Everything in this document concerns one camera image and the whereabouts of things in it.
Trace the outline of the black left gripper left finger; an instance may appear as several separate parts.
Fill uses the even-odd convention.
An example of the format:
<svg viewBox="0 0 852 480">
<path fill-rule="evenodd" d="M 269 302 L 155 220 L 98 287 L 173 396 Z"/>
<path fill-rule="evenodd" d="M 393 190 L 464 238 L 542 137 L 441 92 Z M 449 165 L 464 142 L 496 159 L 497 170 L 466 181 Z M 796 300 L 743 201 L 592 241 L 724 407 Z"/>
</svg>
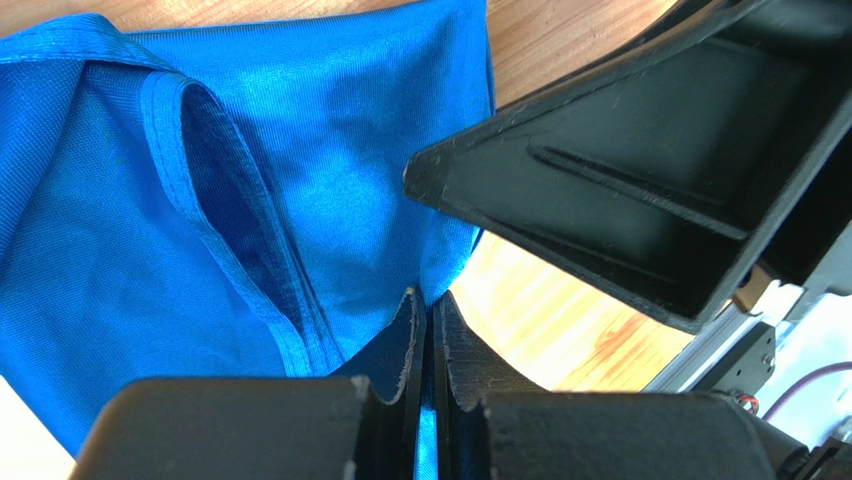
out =
<svg viewBox="0 0 852 480">
<path fill-rule="evenodd" d="M 423 350 L 420 291 L 323 378 L 133 382 L 98 416 L 76 479 L 411 479 Z"/>
</svg>

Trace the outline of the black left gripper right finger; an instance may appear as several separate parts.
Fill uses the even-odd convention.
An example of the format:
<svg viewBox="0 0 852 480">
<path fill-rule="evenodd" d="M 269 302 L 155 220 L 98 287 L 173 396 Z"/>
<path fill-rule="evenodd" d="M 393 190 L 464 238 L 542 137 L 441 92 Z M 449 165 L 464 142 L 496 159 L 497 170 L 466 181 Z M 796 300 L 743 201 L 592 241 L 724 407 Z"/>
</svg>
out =
<svg viewBox="0 0 852 480">
<path fill-rule="evenodd" d="M 808 462 L 804 444 L 716 395 L 547 391 L 451 294 L 432 313 L 442 479 L 792 479 Z"/>
</svg>

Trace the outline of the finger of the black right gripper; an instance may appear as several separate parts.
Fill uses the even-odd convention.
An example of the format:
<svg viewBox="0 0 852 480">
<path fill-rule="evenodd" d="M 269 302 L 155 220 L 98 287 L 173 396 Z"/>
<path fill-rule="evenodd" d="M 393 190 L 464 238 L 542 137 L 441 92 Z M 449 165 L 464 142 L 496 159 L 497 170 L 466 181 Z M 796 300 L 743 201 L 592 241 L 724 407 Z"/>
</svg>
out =
<svg viewBox="0 0 852 480">
<path fill-rule="evenodd" d="M 851 5 L 680 1 L 404 191 L 690 334 L 754 266 L 809 287 L 851 229 Z"/>
</svg>

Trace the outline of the blue cloth napkin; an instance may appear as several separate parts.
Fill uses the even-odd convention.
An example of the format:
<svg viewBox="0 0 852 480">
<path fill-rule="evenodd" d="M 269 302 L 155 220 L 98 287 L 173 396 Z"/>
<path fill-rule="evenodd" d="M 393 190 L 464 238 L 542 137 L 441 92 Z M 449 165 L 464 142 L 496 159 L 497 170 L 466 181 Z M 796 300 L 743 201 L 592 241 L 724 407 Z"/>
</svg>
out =
<svg viewBox="0 0 852 480">
<path fill-rule="evenodd" d="M 1 374 L 71 455 L 143 378 L 319 377 L 481 230 L 412 201 L 495 111 L 482 1 L 1 41 Z"/>
</svg>

